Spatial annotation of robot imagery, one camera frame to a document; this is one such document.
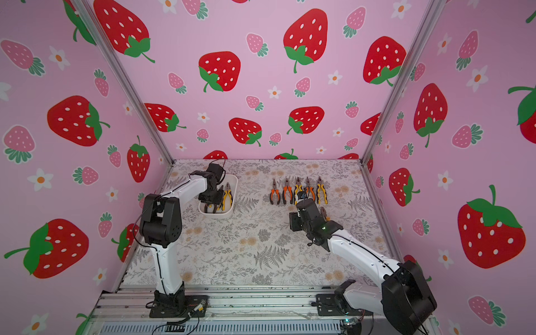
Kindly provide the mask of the white plastic storage box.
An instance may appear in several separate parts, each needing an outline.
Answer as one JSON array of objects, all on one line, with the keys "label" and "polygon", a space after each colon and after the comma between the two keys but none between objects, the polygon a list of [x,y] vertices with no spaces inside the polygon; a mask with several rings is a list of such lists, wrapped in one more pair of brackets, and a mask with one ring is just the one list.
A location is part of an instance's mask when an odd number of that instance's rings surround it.
[{"label": "white plastic storage box", "polygon": [[216,205],[208,205],[199,202],[198,211],[211,219],[229,219],[233,215],[235,200],[234,195],[237,191],[238,178],[233,174],[227,175],[223,183],[218,188],[221,201]]}]

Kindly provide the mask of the orange handled pliers small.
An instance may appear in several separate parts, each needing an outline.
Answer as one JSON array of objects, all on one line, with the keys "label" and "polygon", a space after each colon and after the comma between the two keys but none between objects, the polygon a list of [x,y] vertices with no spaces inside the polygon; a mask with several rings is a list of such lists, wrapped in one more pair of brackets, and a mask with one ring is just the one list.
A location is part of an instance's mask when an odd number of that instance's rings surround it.
[{"label": "orange handled pliers small", "polygon": [[272,189],[269,195],[269,202],[271,205],[279,205],[281,203],[281,194],[279,192],[276,180],[272,180]]}]

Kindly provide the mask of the amber black combination pliers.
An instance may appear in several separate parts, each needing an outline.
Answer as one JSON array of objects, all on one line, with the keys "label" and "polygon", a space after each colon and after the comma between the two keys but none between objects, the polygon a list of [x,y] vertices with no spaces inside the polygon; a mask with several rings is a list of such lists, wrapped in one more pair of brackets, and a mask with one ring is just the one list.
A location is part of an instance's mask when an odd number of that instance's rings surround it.
[{"label": "amber black combination pliers", "polygon": [[320,213],[325,221],[330,221],[330,217],[327,215],[327,211],[324,207],[320,207]]}]

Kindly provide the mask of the right aluminium corner post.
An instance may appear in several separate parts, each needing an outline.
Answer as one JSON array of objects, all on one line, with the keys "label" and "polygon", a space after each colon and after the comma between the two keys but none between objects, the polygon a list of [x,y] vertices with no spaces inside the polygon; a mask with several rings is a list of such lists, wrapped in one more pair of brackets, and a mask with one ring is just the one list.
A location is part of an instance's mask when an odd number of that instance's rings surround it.
[{"label": "right aluminium corner post", "polygon": [[403,63],[399,75],[396,77],[396,81],[391,92],[387,96],[387,100],[385,102],[383,111],[381,112],[378,123],[376,124],[373,135],[369,141],[369,144],[367,145],[364,156],[361,158],[361,164],[363,166],[368,163],[379,137],[382,135],[382,132],[384,131],[391,114],[395,110],[396,104],[401,98],[402,91],[408,83],[410,72],[417,64],[421,53],[431,36],[431,33],[434,31],[445,4],[446,1],[444,0],[433,0],[429,2],[427,10],[425,11],[422,21],[420,22],[420,26],[416,31],[413,42],[407,52],[406,60]]}]

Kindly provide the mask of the yellow black pliers large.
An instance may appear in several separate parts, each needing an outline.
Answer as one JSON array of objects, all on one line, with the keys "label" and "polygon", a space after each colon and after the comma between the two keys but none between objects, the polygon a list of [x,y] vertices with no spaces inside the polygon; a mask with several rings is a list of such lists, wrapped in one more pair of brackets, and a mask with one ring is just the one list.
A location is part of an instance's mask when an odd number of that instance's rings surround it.
[{"label": "yellow black pliers large", "polygon": [[307,197],[307,195],[304,193],[302,180],[297,177],[295,182],[295,188],[294,188],[294,204],[296,205],[300,200],[303,200]]}]

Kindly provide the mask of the orange black long-nose pliers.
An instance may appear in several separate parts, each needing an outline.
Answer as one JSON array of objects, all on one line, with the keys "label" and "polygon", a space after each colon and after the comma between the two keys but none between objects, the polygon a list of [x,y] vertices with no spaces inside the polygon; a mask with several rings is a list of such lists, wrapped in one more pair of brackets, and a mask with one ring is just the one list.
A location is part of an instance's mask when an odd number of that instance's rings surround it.
[{"label": "orange black long-nose pliers", "polygon": [[311,180],[307,177],[305,179],[305,182],[306,182],[306,195],[307,195],[307,198],[310,198],[312,200],[315,200],[316,199],[316,193],[315,193],[315,188],[313,186],[313,184],[311,183]]}]

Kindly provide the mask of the left aluminium corner post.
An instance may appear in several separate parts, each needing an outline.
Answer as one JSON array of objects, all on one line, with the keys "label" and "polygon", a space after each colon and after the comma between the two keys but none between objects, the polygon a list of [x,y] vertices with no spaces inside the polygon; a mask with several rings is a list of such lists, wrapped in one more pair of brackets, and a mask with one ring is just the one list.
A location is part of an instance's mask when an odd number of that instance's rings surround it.
[{"label": "left aluminium corner post", "polygon": [[73,5],[78,10],[79,15],[84,24],[86,25],[86,28],[88,29],[89,33],[96,41],[96,45],[99,47],[108,65],[112,69],[114,76],[120,83],[121,88],[123,89],[126,97],[128,98],[128,101],[135,108],[138,117],[145,125],[145,128],[149,133],[153,143],[159,149],[159,152],[163,156],[165,162],[169,166],[172,166],[174,163],[173,156],[168,150],[166,144],[163,142],[162,137],[159,135],[159,131],[154,125],[148,110],[142,102],[141,97],[133,86],[127,71],[121,64],[121,61],[116,55],[116,51],[113,49],[112,45],[106,37],[106,33],[100,26],[97,17],[93,11],[92,1],[74,0]]}]

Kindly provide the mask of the aluminium corner post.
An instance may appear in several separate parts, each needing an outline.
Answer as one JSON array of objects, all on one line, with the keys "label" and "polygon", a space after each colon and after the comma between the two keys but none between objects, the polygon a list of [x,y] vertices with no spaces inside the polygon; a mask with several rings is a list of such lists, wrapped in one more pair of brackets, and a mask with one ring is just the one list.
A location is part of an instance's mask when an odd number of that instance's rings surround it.
[{"label": "aluminium corner post", "polygon": [[86,28],[88,29],[89,33],[96,41],[96,45],[99,47],[108,65],[112,69],[114,76],[120,83],[121,88],[123,89],[126,97],[128,98],[128,101],[135,108],[138,117],[145,125],[145,128],[149,133],[153,143],[159,149],[159,152],[163,156],[165,162],[169,166],[172,166],[174,163],[173,156],[168,150],[166,144],[163,142],[162,137],[159,135],[159,131],[154,125],[148,110],[142,102],[141,97],[133,86],[127,71],[121,64],[121,61],[116,55],[116,51],[113,49],[112,45],[106,37],[106,33],[100,26],[97,17],[93,11],[92,1],[74,0],[73,5],[78,10],[79,15],[84,24],[86,25]]},{"label": "aluminium corner post", "polygon": [[382,132],[384,131],[391,114],[395,110],[396,104],[401,98],[402,91],[408,83],[410,72],[417,64],[421,53],[431,36],[431,33],[434,31],[445,4],[446,1],[444,0],[433,0],[429,2],[427,10],[425,11],[422,21],[420,22],[420,26],[416,31],[413,42],[407,52],[406,60],[403,63],[399,75],[396,77],[396,81],[391,92],[387,96],[387,100],[385,102],[383,111],[381,112],[378,123],[376,124],[373,135],[369,141],[369,144],[367,145],[364,156],[361,158],[361,164],[363,166],[368,163],[379,137],[382,135]]}]

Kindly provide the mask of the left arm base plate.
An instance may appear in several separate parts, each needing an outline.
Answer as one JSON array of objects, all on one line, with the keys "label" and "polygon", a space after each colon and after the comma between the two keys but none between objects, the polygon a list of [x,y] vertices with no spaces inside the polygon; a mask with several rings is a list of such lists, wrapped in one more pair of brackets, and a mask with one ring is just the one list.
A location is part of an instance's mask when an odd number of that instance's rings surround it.
[{"label": "left arm base plate", "polygon": [[150,318],[204,318],[209,302],[208,295],[187,295],[183,300],[171,302],[167,297],[154,300]]}]

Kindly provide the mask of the black orange-band small pliers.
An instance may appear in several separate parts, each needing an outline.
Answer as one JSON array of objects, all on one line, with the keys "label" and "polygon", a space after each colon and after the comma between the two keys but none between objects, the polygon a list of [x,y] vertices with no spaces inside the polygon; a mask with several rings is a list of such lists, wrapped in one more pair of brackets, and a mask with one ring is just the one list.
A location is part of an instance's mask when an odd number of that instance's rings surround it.
[{"label": "black orange-band small pliers", "polygon": [[220,208],[220,205],[217,204],[205,204],[204,212],[206,214],[215,214]]}]

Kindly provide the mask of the orange black pliers large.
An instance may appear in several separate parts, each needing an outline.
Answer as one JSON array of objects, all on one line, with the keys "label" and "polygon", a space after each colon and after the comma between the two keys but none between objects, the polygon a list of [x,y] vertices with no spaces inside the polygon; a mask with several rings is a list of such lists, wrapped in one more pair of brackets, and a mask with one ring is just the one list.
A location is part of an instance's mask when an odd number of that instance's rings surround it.
[{"label": "orange black pliers large", "polygon": [[285,179],[283,184],[283,204],[292,205],[294,201],[293,190],[288,178]]}]

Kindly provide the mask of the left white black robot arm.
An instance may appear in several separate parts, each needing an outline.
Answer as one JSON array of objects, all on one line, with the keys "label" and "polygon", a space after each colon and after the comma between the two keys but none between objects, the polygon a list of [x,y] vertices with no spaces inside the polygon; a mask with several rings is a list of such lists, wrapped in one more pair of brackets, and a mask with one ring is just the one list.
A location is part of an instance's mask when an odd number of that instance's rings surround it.
[{"label": "left white black robot arm", "polygon": [[176,295],[184,284],[174,268],[177,254],[174,250],[180,238],[183,223],[181,206],[197,196],[207,204],[218,205],[223,199],[223,191],[218,185],[226,173],[199,171],[191,173],[179,186],[162,194],[149,194],[142,208],[139,233],[145,240],[145,247],[152,250],[156,265],[156,290],[165,295]]}]

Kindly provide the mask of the aluminium rail frame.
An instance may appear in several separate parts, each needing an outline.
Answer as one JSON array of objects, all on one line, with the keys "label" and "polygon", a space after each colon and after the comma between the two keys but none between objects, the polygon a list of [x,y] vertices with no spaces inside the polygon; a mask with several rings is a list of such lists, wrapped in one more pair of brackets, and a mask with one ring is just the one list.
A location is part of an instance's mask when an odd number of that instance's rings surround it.
[{"label": "aluminium rail frame", "polygon": [[189,286],[188,295],[207,298],[205,315],[184,324],[179,317],[150,318],[149,286],[124,285],[103,293],[84,334],[396,334],[381,315],[321,316],[322,286]]}]

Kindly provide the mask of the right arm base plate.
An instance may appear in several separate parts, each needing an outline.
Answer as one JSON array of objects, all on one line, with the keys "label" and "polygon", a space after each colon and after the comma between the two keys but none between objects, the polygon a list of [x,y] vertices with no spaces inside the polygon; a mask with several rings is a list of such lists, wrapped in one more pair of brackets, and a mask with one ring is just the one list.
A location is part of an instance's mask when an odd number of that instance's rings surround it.
[{"label": "right arm base plate", "polygon": [[318,294],[315,296],[315,306],[319,316],[371,316],[371,311],[355,309],[344,300],[342,296],[335,294]]}]

